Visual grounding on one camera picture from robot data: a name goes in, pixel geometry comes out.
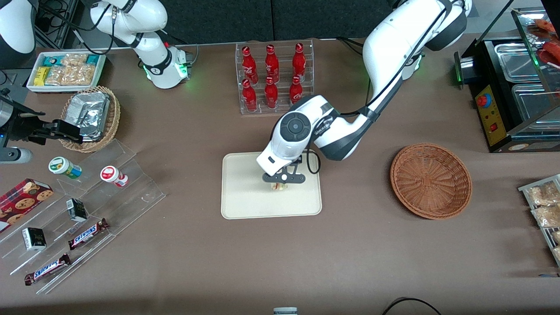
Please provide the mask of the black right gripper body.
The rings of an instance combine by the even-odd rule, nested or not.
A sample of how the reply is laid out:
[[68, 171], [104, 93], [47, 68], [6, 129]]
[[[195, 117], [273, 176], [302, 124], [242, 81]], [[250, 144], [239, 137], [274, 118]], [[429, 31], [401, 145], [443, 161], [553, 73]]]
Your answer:
[[20, 141], [32, 134], [32, 110], [9, 96], [10, 89], [1, 90], [1, 147], [9, 141]]

